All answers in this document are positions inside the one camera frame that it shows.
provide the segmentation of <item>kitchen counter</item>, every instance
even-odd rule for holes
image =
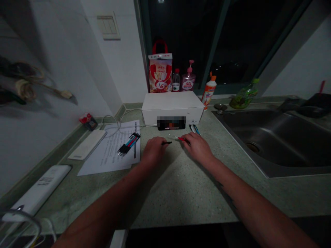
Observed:
[[[251,104],[248,109],[264,109],[267,104]],[[197,127],[209,143],[215,157],[260,192],[289,217],[331,214],[331,175],[267,179],[239,147],[232,136],[211,113],[204,112]],[[135,110],[123,117],[123,122],[140,119]],[[171,133],[181,136],[185,130]],[[185,152],[169,131],[156,127],[141,130],[141,154],[148,139],[165,137],[173,143],[155,173],[138,189],[130,204],[121,228],[149,228],[238,221],[230,205],[204,169]],[[84,137],[72,147],[72,151]],[[57,233],[62,233],[92,202],[128,174],[129,170],[77,176],[83,162],[63,159],[59,164],[71,164],[72,170],[50,196],[37,214],[48,217]]]

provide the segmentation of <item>light switch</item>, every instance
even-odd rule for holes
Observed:
[[[121,39],[114,12],[110,15],[97,16],[97,21],[104,40]]]

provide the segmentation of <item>paper sheet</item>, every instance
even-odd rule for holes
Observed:
[[[139,125],[139,120],[124,122],[117,132],[117,124],[105,126],[107,135],[85,161],[77,176],[129,169],[132,164],[140,162],[140,139],[125,156],[117,156],[118,149],[130,135],[134,132],[139,133]]]

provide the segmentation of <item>sink basin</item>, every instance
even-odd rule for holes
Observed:
[[[213,114],[269,178],[331,173],[331,132],[274,110]]]

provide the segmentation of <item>plastic bottle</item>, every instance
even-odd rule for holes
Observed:
[[[180,91],[192,91],[193,85],[195,83],[195,77],[192,73],[192,64],[194,63],[194,60],[190,60],[190,67],[187,68],[187,74],[182,75],[182,83],[180,85]]]
[[[206,87],[204,89],[204,93],[203,93],[202,100],[201,100],[202,103],[204,104],[203,111],[207,111],[211,97],[214,94],[214,91],[215,91],[215,88],[217,85],[217,83],[215,82],[216,76],[212,76],[212,74],[210,72],[210,77],[211,77],[211,80],[208,83],[206,83]]]
[[[258,93],[258,90],[255,85],[259,81],[259,79],[253,79],[248,86],[242,88],[238,92],[238,94],[234,98],[232,98],[229,105],[234,109],[246,108]]]
[[[172,77],[172,92],[178,92],[180,89],[180,75],[179,75],[179,69],[175,69],[175,73]]]

